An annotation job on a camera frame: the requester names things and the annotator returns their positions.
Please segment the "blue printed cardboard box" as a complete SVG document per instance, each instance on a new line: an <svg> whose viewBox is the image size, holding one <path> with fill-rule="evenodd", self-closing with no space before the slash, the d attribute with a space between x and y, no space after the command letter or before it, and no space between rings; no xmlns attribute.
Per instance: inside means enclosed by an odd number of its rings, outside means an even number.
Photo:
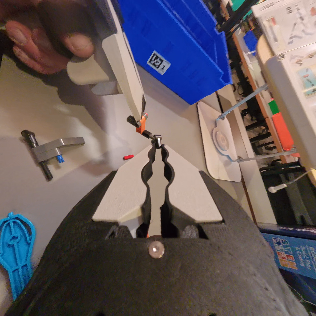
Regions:
<svg viewBox="0 0 316 316"><path fill-rule="evenodd" d="M315 313L316 227L258 224L275 262L292 291Z"/></svg>

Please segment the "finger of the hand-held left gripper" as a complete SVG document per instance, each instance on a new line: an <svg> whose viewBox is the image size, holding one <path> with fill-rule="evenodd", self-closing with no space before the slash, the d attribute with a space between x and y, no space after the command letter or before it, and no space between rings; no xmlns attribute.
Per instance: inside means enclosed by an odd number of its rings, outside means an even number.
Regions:
<svg viewBox="0 0 316 316"><path fill-rule="evenodd" d="M113 70L132 116L138 122L143 116L144 91L137 67L126 45L123 33L116 33L102 41L102 48Z"/></svg>

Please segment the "orange storage bin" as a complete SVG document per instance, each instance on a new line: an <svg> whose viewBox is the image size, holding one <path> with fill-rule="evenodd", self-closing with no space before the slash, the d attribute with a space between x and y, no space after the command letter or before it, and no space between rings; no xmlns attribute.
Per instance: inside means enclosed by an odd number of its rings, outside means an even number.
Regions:
<svg viewBox="0 0 316 316"><path fill-rule="evenodd" d="M293 151L294 140L288 130L285 120L283 119L282 113L274 114L272 116L272 120L283 150L287 152Z"/></svg>

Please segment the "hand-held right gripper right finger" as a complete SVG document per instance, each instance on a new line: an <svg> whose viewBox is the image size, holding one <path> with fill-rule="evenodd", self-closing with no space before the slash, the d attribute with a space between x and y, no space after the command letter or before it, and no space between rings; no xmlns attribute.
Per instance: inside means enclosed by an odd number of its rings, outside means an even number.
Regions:
<svg viewBox="0 0 316 316"><path fill-rule="evenodd" d="M162 237L180 237L186 227L222 223L223 217L198 168L167 145L161 146L168 181L160 208Z"/></svg>

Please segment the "small blue bin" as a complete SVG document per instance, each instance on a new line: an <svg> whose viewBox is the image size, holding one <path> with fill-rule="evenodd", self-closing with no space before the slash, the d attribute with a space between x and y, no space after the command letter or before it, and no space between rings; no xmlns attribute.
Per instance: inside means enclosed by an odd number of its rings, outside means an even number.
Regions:
<svg viewBox="0 0 316 316"><path fill-rule="evenodd" d="M252 30L249 30L244 36L243 40L245 42L245 45L249 49L250 52L256 51L256 46L258 43L258 40Z"/></svg>

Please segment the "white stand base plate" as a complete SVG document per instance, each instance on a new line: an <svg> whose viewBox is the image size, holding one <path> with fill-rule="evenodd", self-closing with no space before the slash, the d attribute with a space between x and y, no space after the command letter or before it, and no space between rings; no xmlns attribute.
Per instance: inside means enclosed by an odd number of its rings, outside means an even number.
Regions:
<svg viewBox="0 0 316 316"><path fill-rule="evenodd" d="M202 101L197 103L197 111L207 171L217 180L240 182L241 170L228 119L218 119L220 112Z"/></svg>

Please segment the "person's left hand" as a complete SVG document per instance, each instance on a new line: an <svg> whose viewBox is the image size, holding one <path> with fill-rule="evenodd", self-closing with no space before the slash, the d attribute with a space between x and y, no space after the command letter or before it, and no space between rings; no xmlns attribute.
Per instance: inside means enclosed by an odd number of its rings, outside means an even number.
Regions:
<svg viewBox="0 0 316 316"><path fill-rule="evenodd" d="M15 56L38 73L58 73L72 56L94 53L87 1L1 0L0 15Z"/></svg>

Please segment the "grey beam black axle assembly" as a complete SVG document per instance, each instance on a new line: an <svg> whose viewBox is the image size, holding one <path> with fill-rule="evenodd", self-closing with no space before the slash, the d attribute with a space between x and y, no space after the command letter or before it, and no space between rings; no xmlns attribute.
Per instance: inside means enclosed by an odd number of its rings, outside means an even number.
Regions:
<svg viewBox="0 0 316 316"><path fill-rule="evenodd" d="M35 134L29 130L23 130L21 132L21 136L29 146L35 161L41 168L47 181L51 181L53 179L53 175L48 166L49 160L55 158L58 163L64 163L65 160L61 152L62 148L85 144L83 137L66 137L58 138L48 143L39 145Z"/></svg>

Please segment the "translucent blue plastic tool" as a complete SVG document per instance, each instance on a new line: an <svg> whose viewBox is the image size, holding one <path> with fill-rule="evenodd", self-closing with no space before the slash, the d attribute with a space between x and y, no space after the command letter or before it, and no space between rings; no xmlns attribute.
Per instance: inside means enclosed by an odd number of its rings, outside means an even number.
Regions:
<svg viewBox="0 0 316 316"><path fill-rule="evenodd" d="M33 276L31 259L35 239L35 226L23 215L10 212L1 219L0 263L8 274L13 300Z"/></svg>

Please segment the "black metal post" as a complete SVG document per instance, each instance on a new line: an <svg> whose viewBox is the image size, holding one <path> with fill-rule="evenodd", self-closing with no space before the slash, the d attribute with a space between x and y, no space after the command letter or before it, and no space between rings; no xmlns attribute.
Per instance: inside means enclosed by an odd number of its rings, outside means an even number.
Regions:
<svg viewBox="0 0 316 316"><path fill-rule="evenodd" d="M250 11L251 7L256 5L258 2L259 0L245 0L219 28L218 32L230 32L230 30Z"/></svg>

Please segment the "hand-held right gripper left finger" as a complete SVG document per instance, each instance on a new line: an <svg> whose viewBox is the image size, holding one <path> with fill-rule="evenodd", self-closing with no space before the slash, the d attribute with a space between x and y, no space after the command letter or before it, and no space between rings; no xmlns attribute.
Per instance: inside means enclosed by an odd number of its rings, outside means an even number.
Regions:
<svg viewBox="0 0 316 316"><path fill-rule="evenodd" d="M150 224L151 200L148 180L155 161L155 145L149 145L125 162L111 181L97 207L94 222L112 222L128 227L133 238L141 224Z"/></svg>

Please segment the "orange connector piece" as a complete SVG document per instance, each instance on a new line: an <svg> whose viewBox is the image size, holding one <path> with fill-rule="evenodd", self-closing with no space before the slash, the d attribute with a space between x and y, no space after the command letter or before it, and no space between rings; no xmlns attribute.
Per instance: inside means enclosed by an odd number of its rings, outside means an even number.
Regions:
<svg viewBox="0 0 316 316"><path fill-rule="evenodd" d="M148 114L143 113L141 120L137 122L137 126L136 126L137 133L143 134L143 132L145 131L145 125L146 125L147 118L148 118Z"/></svg>

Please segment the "blue plastic bin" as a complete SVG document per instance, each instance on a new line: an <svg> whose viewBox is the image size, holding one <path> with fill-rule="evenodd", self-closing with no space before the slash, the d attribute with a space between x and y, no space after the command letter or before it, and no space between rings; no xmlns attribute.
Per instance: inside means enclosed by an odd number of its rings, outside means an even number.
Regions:
<svg viewBox="0 0 316 316"><path fill-rule="evenodd" d="M232 84L224 32L203 1L118 1L136 63L192 105Z"/></svg>

